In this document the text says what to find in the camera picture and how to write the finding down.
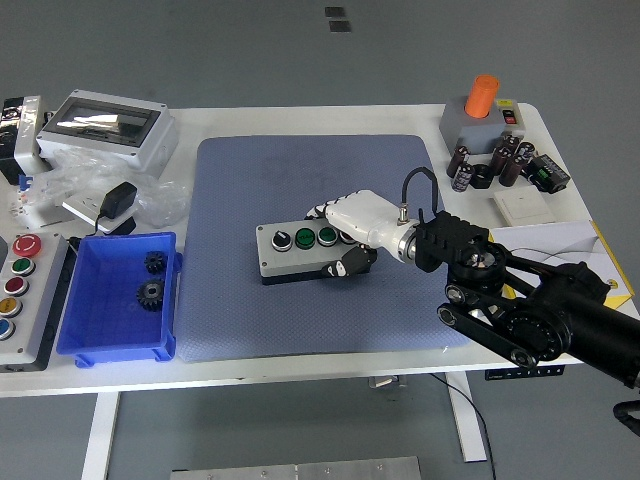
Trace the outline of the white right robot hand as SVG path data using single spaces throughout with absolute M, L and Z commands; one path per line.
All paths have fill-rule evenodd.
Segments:
M 339 233 L 351 237 L 356 246 L 339 260 L 321 269 L 324 277 L 349 277 L 367 270 L 383 248 L 394 259 L 406 262 L 413 225 L 398 223 L 400 209 L 371 190 L 359 190 L 317 205 L 305 220 L 326 219 Z

